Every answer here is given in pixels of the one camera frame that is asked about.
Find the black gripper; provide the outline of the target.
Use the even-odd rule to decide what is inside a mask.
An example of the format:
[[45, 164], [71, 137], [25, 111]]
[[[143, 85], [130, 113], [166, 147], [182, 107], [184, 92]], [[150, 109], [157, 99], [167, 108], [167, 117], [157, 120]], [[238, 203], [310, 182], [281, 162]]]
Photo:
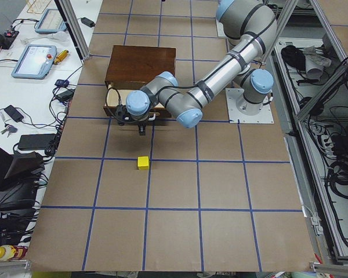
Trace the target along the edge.
[[139, 128], [139, 135], [146, 135], [146, 124], [149, 118], [149, 109], [142, 115], [133, 115], [128, 112], [126, 105], [117, 105], [115, 118], [119, 125], [136, 124]]

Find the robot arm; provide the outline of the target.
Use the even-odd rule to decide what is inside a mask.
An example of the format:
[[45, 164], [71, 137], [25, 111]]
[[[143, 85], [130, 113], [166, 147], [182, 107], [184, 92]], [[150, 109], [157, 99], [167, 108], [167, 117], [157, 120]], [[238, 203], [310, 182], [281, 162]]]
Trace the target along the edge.
[[261, 1], [221, 1], [216, 19], [222, 24], [226, 37], [237, 40], [238, 44], [202, 79], [187, 87], [185, 93], [181, 93], [182, 87], [168, 71], [139, 90], [131, 91], [125, 105], [118, 105], [113, 114], [118, 123], [137, 124], [139, 133], [144, 135], [150, 110], [162, 104], [183, 127], [195, 127], [202, 119], [203, 107], [273, 44], [276, 16]]

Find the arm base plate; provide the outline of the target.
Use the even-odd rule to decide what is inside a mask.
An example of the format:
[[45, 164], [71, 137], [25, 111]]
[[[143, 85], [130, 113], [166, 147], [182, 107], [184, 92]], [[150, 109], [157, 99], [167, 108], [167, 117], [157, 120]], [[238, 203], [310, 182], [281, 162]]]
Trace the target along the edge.
[[227, 88], [226, 102], [230, 123], [274, 124], [267, 97], [260, 104], [251, 104], [244, 99], [244, 89]]

